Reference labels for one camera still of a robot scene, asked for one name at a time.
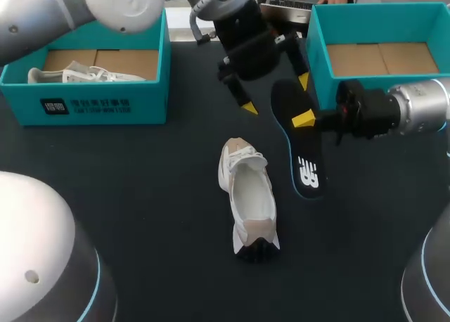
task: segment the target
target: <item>black insole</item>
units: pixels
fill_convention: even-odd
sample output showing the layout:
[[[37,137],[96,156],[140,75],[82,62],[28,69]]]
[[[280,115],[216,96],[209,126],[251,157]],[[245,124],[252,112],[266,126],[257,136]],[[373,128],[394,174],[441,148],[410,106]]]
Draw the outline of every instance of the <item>black insole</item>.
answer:
[[[294,128],[292,118],[312,109],[313,100],[299,82],[281,80],[271,94],[272,112],[289,143],[292,183],[304,198],[322,196],[326,174],[322,157],[322,135],[313,127]]]

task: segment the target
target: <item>shoelace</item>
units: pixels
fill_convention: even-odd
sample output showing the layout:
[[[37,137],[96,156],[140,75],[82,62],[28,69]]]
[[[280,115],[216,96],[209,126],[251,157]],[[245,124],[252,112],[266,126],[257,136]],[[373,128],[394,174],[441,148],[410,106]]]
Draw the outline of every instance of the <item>shoelace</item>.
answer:
[[[109,82],[110,82],[110,81],[115,81],[116,78],[117,78],[115,74],[113,74],[112,72],[109,72],[109,71],[103,69],[102,67],[95,67],[95,66],[93,66],[93,67],[89,67],[89,69],[97,69],[97,70],[98,70],[97,75],[94,74],[94,73],[90,73],[90,75],[91,75],[96,81],[99,81],[100,78],[101,78],[103,75],[106,77],[107,81],[109,81]]]
[[[264,159],[263,155],[259,152],[257,152],[252,146],[247,146],[241,150],[237,150],[236,152],[233,152],[229,155],[227,166],[230,171],[233,171],[233,168],[236,166],[236,164],[242,160],[243,158],[262,158]]]

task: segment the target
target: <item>dark table surface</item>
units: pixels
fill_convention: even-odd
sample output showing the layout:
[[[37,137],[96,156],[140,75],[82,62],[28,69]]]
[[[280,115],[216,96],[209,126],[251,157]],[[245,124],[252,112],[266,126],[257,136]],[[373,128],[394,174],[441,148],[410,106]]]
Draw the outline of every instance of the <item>dark table surface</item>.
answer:
[[[287,59],[246,84],[260,111],[216,80],[220,44],[173,44],[168,122],[150,127],[21,128],[0,98],[0,170],[54,187],[115,278],[121,321],[405,321],[399,286],[447,203],[441,134],[323,139],[323,199],[301,199],[270,111]],[[269,161],[281,254],[233,255],[221,148],[242,136]]]

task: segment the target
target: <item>insole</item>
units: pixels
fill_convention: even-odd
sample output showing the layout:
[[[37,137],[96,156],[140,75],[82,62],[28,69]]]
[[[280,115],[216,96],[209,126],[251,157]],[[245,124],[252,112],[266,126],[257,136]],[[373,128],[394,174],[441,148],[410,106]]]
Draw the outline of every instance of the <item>insole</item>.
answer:
[[[270,217],[267,187],[257,172],[247,165],[239,165],[234,179],[233,198],[243,220],[261,220]]]
[[[294,128],[292,118],[315,109],[313,100],[298,82],[281,80],[274,84],[272,112],[289,145],[292,183],[304,198],[322,196],[326,188],[322,135],[313,127]]]

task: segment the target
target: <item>teal box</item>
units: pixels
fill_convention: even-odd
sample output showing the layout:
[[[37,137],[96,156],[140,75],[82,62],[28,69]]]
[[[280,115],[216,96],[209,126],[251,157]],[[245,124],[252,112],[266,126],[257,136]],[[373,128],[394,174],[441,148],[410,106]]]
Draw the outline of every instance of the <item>teal box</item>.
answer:
[[[439,69],[435,75],[336,77],[326,46],[425,42]],[[321,109],[333,109],[342,80],[359,79],[367,89],[450,77],[450,12],[442,3],[331,4],[313,8],[307,37],[311,75]]]
[[[158,50],[157,78],[142,82],[27,84],[28,71],[32,67],[42,69],[50,50],[69,49]],[[169,96],[170,56],[165,13],[149,30],[133,35],[91,22],[7,65],[0,77],[0,89],[23,126],[163,124]]]

